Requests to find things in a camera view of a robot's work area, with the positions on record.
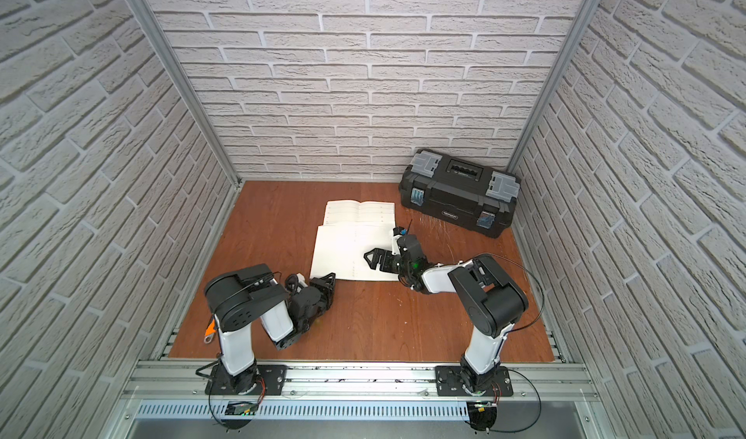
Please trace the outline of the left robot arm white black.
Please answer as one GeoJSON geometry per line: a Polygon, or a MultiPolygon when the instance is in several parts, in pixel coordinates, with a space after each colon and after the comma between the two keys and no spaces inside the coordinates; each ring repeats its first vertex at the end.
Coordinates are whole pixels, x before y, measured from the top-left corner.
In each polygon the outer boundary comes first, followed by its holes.
{"type": "Polygon", "coordinates": [[[260,382],[252,342],[254,321],[261,322],[276,349],[285,350],[332,307],[335,285],[335,273],[310,281],[291,274],[280,285],[266,264],[225,273],[209,282],[205,297],[221,347],[213,375],[227,383],[214,392],[248,394],[260,382]]]}

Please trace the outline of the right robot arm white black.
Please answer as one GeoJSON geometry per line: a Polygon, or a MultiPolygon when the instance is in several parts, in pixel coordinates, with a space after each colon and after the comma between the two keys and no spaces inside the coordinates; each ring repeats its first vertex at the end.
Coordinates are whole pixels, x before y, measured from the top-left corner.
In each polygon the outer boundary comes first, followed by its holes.
{"type": "Polygon", "coordinates": [[[423,294],[458,295],[473,330],[460,360],[460,378],[471,394],[497,387],[500,353],[508,334],[528,310],[528,297],[490,254],[457,264],[431,263],[417,236],[397,235],[398,251],[374,248],[363,254],[372,270],[394,274],[423,294]]]}

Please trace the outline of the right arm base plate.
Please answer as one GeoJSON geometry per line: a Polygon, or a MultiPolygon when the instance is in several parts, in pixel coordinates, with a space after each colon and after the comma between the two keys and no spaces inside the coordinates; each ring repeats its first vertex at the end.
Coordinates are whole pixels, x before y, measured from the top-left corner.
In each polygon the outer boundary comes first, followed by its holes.
{"type": "Polygon", "coordinates": [[[461,365],[437,365],[434,372],[439,396],[514,395],[512,381],[505,366],[496,366],[484,374],[474,374],[461,365]]]}

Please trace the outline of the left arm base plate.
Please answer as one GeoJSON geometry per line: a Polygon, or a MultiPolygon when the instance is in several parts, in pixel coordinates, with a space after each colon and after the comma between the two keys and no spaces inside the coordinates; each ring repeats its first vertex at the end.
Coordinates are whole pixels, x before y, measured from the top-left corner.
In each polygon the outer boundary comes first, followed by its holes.
{"type": "Polygon", "coordinates": [[[198,369],[196,374],[207,379],[205,393],[211,395],[280,395],[289,370],[284,364],[255,363],[245,372],[230,375],[220,361],[209,367],[209,375],[202,373],[207,366],[198,369]]]}

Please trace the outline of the lined notebook green cover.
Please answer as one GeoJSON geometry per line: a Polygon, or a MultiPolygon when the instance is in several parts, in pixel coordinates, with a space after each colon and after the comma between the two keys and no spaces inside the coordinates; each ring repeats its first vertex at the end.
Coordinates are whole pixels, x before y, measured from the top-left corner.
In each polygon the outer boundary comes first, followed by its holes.
{"type": "Polygon", "coordinates": [[[396,274],[371,270],[363,255],[380,248],[392,251],[394,233],[386,225],[321,225],[318,227],[310,276],[334,273],[337,280],[393,282],[396,274]]]}

